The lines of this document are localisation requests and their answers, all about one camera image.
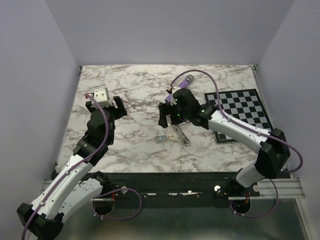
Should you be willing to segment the white staple box sleeve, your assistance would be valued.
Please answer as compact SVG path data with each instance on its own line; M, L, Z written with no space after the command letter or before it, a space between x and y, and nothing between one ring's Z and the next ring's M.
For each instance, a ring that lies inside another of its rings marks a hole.
M179 140L179 137L177 135L169 135L167 138L169 140L172 140L172 141L178 141Z

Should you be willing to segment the staple tray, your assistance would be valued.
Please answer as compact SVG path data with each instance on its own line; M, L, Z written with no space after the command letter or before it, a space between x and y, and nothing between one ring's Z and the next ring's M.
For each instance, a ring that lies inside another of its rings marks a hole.
M156 143L165 143L168 141L168 139L165 135L161 135L161 136L156 136L155 141Z

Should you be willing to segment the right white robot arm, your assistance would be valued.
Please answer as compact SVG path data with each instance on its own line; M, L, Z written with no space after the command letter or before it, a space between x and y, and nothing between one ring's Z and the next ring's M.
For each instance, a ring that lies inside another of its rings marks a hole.
M275 179L290 157L285 134L278 128L272 131L252 126L231 117L217 105L200 104L187 88L176 91L171 101L158 105L158 125L168 127L190 122L194 126L216 131L244 144L257 154L255 162L240 169L230 183L230 191L241 196L248 187L263 179Z

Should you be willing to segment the stapler metal base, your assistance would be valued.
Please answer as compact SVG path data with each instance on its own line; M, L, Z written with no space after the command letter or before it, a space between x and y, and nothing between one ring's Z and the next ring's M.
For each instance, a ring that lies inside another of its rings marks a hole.
M171 125L171 128L173 129L173 131L175 132L175 134L177 135L178 139L181 141L181 143L185 146L185 147L189 147L190 146L190 140L187 138L187 136L184 134L184 132L182 131L182 129L178 126L178 125Z

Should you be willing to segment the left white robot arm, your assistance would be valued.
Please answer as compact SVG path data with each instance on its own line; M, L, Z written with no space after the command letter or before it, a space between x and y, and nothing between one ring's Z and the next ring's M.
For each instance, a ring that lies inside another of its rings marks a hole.
M110 194L111 185L102 173L90 177L83 186L78 183L108 152L114 143L115 121L128 113L119 96L113 102L97 93L85 96L90 99L86 107L91 115L84 136L51 184L31 203L22 203L17 209L23 225L22 239L30 232L40 240L54 240L66 221L86 202Z

